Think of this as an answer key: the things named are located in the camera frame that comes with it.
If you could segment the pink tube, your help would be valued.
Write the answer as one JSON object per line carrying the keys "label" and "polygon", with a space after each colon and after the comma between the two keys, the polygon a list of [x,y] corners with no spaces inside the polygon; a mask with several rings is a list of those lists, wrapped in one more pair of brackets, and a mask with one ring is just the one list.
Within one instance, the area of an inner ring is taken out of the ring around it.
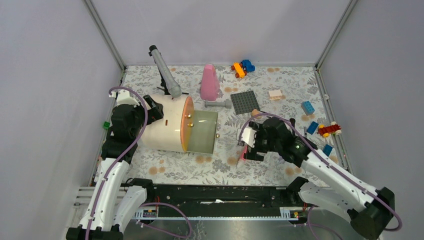
{"label": "pink tube", "polygon": [[243,147],[242,151],[239,154],[239,158],[238,158],[238,161],[237,161],[238,164],[239,163],[244,164],[246,162],[247,159],[245,158],[245,154],[247,153],[247,150],[248,150],[248,146],[246,145],[246,146]]}

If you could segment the cream round drawer organizer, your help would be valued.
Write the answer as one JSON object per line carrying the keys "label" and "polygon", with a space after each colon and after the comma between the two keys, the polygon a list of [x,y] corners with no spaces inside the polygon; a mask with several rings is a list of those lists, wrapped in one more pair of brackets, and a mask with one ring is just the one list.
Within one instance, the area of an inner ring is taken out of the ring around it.
{"label": "cream round drawer organizer", "polygon": [[212,154],[217,135],[218,113],[196,110],[191,96],[173,98],[154,94],[152,99],[162,104],[163,118],[146,126],[141,142],[150,149]]}

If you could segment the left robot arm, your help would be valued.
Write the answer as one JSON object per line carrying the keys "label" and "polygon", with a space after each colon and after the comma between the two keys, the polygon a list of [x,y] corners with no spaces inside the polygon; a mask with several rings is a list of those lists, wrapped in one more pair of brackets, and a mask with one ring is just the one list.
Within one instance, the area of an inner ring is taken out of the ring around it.
{"label": "left robot arm", "polygon": [[116,100],[116,106],[101,149],[98,180],[78,226],[67,230],[67,240],[122,240],[138,207],[155,200],[154,190],[134,179],[121,202],[116,203],[138,141],[147,125],[164,117],[163,105],[127,87],[113,87],[109,96]]}

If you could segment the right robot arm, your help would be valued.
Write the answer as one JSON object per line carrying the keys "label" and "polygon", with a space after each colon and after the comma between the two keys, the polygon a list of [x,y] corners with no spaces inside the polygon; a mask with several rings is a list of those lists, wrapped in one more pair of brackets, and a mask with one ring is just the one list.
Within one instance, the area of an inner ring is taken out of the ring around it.
{"label": "right robot arm", "polygon": [[350,223],[367,240],[377,240],[392,218],[397,218],[395,194],[387,187],[376,187],[353,176],[333,162],[313,142],[302,136],[291,123],[273,115],[264,122],[250,118],[236,134],[246,145],[244,158],[263,160],[263,154],[277,153],[288,163],[313,174],[327,184],[323,189],[304,177],[288,186],[287,201],[293,206],[303,202],[321,207]]}

